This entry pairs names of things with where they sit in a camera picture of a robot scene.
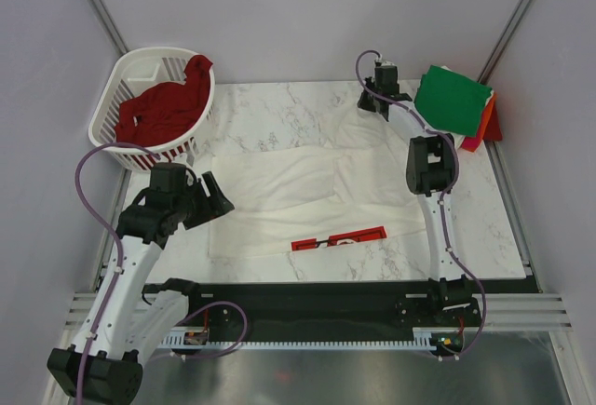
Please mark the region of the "white Coca-Cola t-shirt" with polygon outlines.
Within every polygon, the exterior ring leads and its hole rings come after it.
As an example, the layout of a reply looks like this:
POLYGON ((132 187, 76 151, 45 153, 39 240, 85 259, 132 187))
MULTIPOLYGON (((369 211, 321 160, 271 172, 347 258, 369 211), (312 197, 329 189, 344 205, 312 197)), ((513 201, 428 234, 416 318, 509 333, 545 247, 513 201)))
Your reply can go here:
POLYGON ((218 156, 212 173, 234 210, 210 227, 209 256, 251 258, 295 241, 382 226, 388 236, 425 229, 406 184, 408 146, 385 119, 335 115, 322 146, 218 156))

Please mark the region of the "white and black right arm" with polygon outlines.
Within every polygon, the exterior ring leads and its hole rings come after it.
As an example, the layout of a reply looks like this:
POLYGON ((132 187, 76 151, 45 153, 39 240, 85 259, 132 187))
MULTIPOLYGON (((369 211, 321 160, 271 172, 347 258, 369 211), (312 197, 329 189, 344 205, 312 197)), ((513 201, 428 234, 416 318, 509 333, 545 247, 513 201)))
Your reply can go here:
POLYGON ((473 297, 474 279, 456 256, 451 193, 459 163, 450 134, 437 132, 400 90, 398 67, 380 57, 373 75, 360 78, 358 108, 378 114, 408 145, 405 179, 423 212, 430 258, 427 298, 417 303, 439 326, 475 326, 481 310, 473 297))

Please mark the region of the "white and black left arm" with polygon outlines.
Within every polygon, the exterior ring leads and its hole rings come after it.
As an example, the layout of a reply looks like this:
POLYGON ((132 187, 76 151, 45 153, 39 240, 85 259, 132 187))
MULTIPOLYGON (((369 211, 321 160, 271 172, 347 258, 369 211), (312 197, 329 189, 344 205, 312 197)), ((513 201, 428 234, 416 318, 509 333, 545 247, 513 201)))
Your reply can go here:
POLYGON ((119 216, 116 255, 87 317, 70 345, 51 351, 47 368, 76 403, 130 404, 144 368, 178 323, 204 314, 197 284, 170 278, 139 319, 133 317, 148 276, 179 228, 191 230, 233 210, 211 172, 196 175, 178 163, 158 163, 119 216))

